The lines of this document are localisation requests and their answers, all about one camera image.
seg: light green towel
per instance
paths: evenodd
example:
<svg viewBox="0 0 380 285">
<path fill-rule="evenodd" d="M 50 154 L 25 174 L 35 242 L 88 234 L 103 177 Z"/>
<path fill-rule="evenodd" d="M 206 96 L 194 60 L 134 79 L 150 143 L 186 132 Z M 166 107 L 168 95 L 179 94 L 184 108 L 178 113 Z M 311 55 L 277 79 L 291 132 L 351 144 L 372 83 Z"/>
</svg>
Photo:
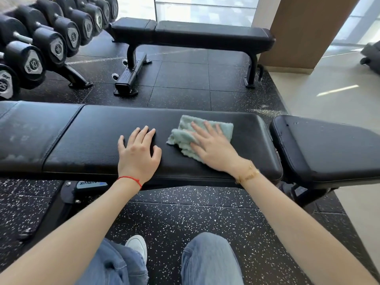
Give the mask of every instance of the light green towel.
<svg viewBox="0 0 380 285">
<path fill-rule="evenodd" d="M 191 122 L 194 122 L 199 127 L 207 130 L 203 124 L 204 121 L 205 121 L 204 119 L 191 117 L 188 115 L 182 115 L 181 120 L 179 121 L 178 129 L 171 130 L 171 134 L 169 136 L 167 143 L 170 145 L 177 144 L 178 147 L 182 149 L 182 154 L 184 154 L 185 156 L 194 158 L 199 162 L 202 162 L 202 159 L 190 147 L 191 142 L 197 143 L 197 141 L 195 140 L 193 135 L 187 132 L 186 130 L 195 132 L 193 127 L 191 127 Z M 219 124 L 224 136 L 226 136 L 227 140 L 231 142 L 232 131 L 234 130 L 234 124 L 215 122 L 215 121 L 209 121 L 209 122 L 214 128 L 216 124 Z"/>
</svg>

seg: speckled rubber flooring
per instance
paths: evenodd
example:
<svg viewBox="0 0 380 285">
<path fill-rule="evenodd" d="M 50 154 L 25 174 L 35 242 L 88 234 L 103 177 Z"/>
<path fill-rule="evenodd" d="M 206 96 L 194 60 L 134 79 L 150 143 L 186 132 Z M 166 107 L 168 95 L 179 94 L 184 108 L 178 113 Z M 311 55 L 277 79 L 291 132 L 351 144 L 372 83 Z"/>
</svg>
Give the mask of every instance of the speckled rubber flooring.
<svg viewBox="0 0 380 285">
<path fill-rule="evenodd" d="M 22 90 L 19 100 L 87 103 L 189 110 L 254 112 L 267 125 L 286 114 L 267 72 L 255 90 L 243 77 L 248 58 L 239 52 L 141 46 L 152 64 L 142 68 L 133 98 L 113 95 L 112 73 L 124 69 L 126 44 L 114 44 L 103 32 L 68 62 L 92 88 L 72 90 L 68 81 L 48 72 L 40 87 Z M 61 181 L 0 180 L 0 271 L 22 252 L 17 240 L 38 227 Z M 78 211 L 93 198 L 74 208 Z M 334 193 L 311 204 L 310 212 L 338 238 L 368 270 L 378 273 Z M 124 244 L 134 234 L 148 246 L 149 284 L 178 284 L 183 248 L 203 231 L 225 237 L 239 260 L 245 284 L 311 284 L 283 248 L 265 218 L 244 190 L 181 187 L 141 191 L 123 209 L 107 237 Z"/>
</svg>

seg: jeans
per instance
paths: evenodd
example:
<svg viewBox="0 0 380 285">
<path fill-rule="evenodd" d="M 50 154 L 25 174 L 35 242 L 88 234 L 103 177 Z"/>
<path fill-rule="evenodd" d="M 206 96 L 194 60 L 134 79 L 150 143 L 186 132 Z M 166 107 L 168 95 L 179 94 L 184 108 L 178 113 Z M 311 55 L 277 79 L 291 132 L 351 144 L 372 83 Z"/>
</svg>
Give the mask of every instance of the jeans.
<svg viewBox="0 0 380 285">
<path fill-rule="evenodd" d="M 201 233 L 183 250 L 182 285 L 243 285 L 240 267 L 228 241 Z M 146 285 L 148 271 L 135 250 L 104 239 L 77 285 Z"/>
</svg>

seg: forearm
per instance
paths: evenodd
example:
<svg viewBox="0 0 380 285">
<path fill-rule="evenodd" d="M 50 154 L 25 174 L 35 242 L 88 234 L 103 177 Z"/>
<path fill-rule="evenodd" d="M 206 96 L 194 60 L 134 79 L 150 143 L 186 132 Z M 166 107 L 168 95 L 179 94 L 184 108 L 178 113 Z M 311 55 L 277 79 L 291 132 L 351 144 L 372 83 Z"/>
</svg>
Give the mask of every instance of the forearm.
<svg viewBox="0 0 380 285">
<path fill-rule="evenodd" d="M 0 274 L 0 283 L 75 283 L 138 187 L 131 179 L 122 178 L 115 182 L 106 193 L 46 236 Z"/>
<path fill-rule="evenodd" d="M 337 239 L 264 176 L 242 185 L 314 284 L 378 284 Z"/>
</svg>

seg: shoe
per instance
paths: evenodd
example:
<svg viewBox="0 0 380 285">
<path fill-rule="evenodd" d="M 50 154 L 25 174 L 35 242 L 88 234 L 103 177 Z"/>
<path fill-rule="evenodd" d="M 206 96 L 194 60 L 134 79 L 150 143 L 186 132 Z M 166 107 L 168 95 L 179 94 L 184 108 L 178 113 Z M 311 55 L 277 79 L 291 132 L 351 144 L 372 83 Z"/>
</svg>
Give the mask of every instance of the shoe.
<svg viewBox="0 0 380 285">
<path fill-rule="evenodd" d="M 139 252 L 142 258 L 144 259 L 144 262 L 146 265 L 146 261 L 148 260 L 148 251 L 146 249 L 145 240 L 142 236 L 140 235 L 132 236 L 131 238 L 128 239 L 125 245 Z"/>
</svg>

